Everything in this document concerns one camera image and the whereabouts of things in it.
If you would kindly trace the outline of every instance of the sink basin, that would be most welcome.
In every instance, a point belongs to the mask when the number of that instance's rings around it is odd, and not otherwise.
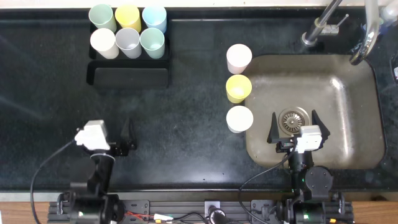
[[[312,110],[331,132],[324,147],[312,153],[316,165],[370,169],[383,158],[376,83],[365,61],[352,66],[349,55],[264,55],[254,58],[244,74],[252,82],[245,106],[254,116],[246,149],[257,164],[273,166],[284,156],[267,143],[273,112],[280,137],[288,137],[311,125]]]

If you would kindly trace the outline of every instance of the chrome faucet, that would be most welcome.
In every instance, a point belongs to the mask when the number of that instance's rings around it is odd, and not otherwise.
[[[374,43],[376,43],[377,36],[379,34],[379,9],[377,0],[364,0],[365,11],[366,11],[366,35],[363,40],[362,46],[359,50],[351,56],[349,62],[352,65],[361,63],[366,56],[372,50]],[[326,27],[326,22],[330,18],[331,14],[336,10],[342,0],[332,0],[325,11],[319,18],[316,18],[314,24],[308,32],[305,32],[302,36],[302,42],[306,46],[313,46],[317,42],[318,36],[322,33],[322,30]]]

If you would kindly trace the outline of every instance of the wooden floor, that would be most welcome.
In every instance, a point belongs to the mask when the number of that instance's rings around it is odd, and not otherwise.
[[[47,222],[48,202],[36,202],[41,223]],[[353,202],[356,224],[398,224],[398,202]],[[29,202],[0,202],[0,224],[35,224]]]

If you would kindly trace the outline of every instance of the plastic cup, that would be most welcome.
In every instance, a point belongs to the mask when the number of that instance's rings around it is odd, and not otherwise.
[[[116,45],[129,58],[138,58],[142,49],[139,33],[133,28],[123,28],[116,34]]]
[[[114,16],[123,28],[133,28],[137,32],[141,32],[141,20],[139,17],[139,10],[137,6],[120,6],[116,9]]]
[[[250,48],[243,44],[232,45],[226,52],[228,70],[232,74],[241,74],[249,65],[251,59]]]
[[[158,59],[163,56],[164,35],[159,29],[148,28],[142,31],[139,41],[151,58]]]
[[[111,6],[98,4],[92,7],[88,13],[88,18],[97,28],[107,28],[112,32],[116,32],[116,22],[114,21]]]
[[[106,59],[114,59],[119,55],[114,33],[106,28],[93,32],[90,38],[91,46]]]
[[[245,106],[234,106],[226,114],[226,123],[233,133],[241,133],[253,124],[253,114]]]
[[[167,13],[162,6],[146,7],[142,12],[142,18],[147,24],[147,27],[160,29],[163,33],[167,28]]]
[[[251,92],[251,82],[244,75],[231,76],[225,85],[226,96],[232,103],[240,103]]]

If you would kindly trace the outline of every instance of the sink drain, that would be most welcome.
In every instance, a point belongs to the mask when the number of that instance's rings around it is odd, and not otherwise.
[[[279,126],[286,134],[297,134],[301,126],[309,125],[310,118],[305,110],[299,107],[284,109],[279,115]]]

